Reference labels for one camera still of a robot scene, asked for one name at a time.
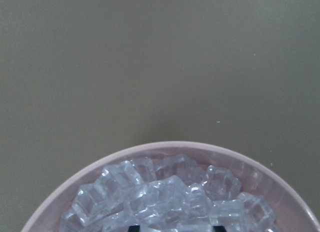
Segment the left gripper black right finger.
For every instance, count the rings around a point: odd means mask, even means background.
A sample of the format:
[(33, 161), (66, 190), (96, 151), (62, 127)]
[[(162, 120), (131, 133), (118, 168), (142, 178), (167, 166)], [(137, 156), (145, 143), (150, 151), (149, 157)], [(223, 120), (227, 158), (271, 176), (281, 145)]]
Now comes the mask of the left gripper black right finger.
[(223, 225), (214, 225), (212, 227), (213, 232), (227, 232), (226, 228)]

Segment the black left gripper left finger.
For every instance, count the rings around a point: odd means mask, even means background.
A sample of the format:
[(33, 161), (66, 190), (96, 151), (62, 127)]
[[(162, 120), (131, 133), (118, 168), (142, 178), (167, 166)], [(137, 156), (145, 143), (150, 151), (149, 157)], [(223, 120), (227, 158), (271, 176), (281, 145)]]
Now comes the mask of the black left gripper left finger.
[(127, 232), (140, 232), (140, 225), (131, 225), (128, 227)]

